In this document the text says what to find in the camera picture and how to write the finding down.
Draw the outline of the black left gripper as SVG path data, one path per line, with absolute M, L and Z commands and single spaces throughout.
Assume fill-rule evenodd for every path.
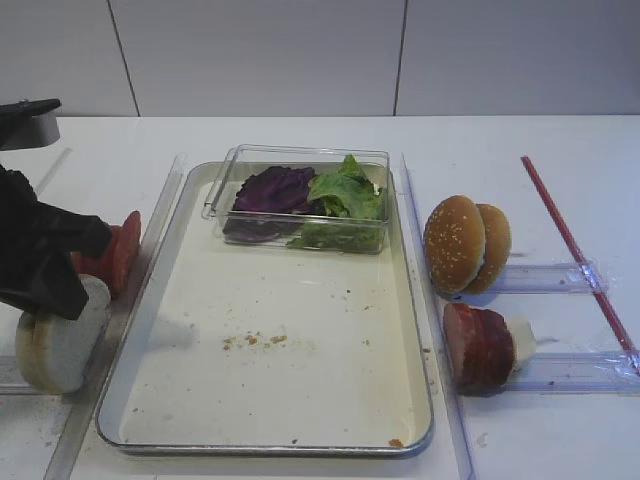
M 21 171 L 1 169 L 2 303 L 77 320 L 88 294 L 70 255 L 53 252 L 52 241 L 63 251 L 97 260 L 112 238 L 100 217 L 40 202 Z

